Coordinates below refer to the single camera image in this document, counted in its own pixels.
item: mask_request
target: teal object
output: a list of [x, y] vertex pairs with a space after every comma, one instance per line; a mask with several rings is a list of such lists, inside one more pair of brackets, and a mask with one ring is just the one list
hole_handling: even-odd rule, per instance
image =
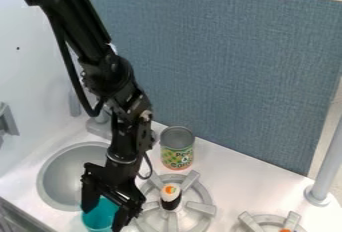
[[112, 223], [115, 213], [119, 207], [102, 197], [99, 204], [89, 213], [82, 213], [83, 224], [88, 231], [93, 232], [112, 232]]

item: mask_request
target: cylindrical can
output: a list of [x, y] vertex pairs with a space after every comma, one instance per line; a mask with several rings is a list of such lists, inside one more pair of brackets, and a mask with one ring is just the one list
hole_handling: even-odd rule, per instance
[[194, 160], [192, 132], [182, 126], [166, 128], [160, 135], [161, 160], [171, 170], [184, 170]]

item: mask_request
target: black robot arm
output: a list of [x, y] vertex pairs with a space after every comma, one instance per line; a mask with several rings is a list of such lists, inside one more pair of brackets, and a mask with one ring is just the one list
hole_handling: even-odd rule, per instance
[[[112, 110], [113, 138], [104, 167], [85, 164], [82, 176], [82, 209], [92, 210], [101, 195], [119, 206], [112, 230], [119, 232], [141, 212], [145, 197], [135, 178], [146, 151], [152, 148], [151, 104], [138, 86], [131, 65], [115, 54], [111, 38], [89, 0], [25, 0], [47, 15], [69, 77], [89, 116], [106, 104]], [[69, 46], [83, 68], [84, 85], [97, 96], [92, 108], [79, 82]]]

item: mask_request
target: blue fabric panel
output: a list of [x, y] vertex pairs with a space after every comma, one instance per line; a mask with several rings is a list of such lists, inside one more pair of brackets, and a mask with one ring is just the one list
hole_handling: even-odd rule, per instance
[[157, 121], [308, 172], [340, 76], [340, 1], [92, 1]]

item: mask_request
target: sink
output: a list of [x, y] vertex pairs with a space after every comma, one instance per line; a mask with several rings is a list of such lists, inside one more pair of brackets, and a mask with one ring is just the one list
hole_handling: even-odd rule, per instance
[[37, 177], [41, 199], [53, 208], [79, 211], [81, 203], [81, 175], [84, 163], [103, 166], [108, 144], [103, 142], [78, 143], [53, 155], [45, 162]]

